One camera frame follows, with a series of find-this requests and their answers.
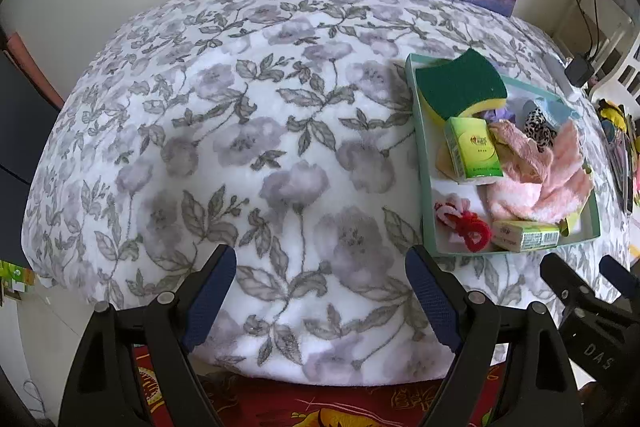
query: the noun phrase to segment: green sponge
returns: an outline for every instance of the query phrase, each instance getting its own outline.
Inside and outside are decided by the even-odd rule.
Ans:
[[[439,126],[452,116],[471,116],[507,103],[500,74],[469,48],[455,60],[415,70],[420,105]]]

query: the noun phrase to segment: blue gripper pad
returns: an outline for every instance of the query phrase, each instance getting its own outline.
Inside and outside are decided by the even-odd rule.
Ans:
[[[640,291],[640,280],[610,255],[605,255],[600,260],[600,273],[626,299],[635,298]]]
[[[207,340],[235,276],[236,254],[232,248],[226,248],[187,312],[187,327],[182,345],[189,353]]]
[[[438,341],[449,346],[452,352],[457,352],[462,344],[458,333],[458,314],[414,248],[406,253],[404,269]]]

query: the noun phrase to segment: metal screw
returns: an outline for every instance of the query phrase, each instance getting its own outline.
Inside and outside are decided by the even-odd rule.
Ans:
[[[109,309],[109,303],[107,301],[99,301],[95,303],[94,311],[96,313],[104,313]]]
[[[468,297],[469,300],[473,302],[473,304],[484,304],[484,302],[486,301],[486,297],[484,296],[484,294],[478,291],[469,292]]]
[[[533,309],[533,311],[539,313],[540,315],[544,315],[546,313],[546,306],[542,302],[533,302],[531,308]]]
[[[175,294],[173,292],[162,292],[158,296],[158,302],[161,304],[171,304],[174,301]]]

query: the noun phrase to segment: white floral blanket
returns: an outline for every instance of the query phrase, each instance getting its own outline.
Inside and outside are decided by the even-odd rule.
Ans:
[[[403,63],[469,46],[558,91],[542,32],[460,1],[174,0],[141,13],[66,100],[31,187],[24,251],[42,278],[126,308],[228,243],[238,273],[202,359],[316,384],[439,377],[452,355],[403,267],[420,241]],[[606,253],[628,264],[626,222],[593,108],[571,105],[602,237],[560,250],[612,299],[597,266]],[[500,304],[539,299],[558,316],[541,257],[439,261]]]

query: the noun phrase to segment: pink cloth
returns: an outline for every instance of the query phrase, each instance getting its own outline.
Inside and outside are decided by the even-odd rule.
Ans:
[[[513,123],[490,124],[504,178],[487,187],[494,219],[558,223],[582,208],[593,182],[582,169],[584,158],[573,121],[558,132],[553,150],[538,152],[535,141]]]

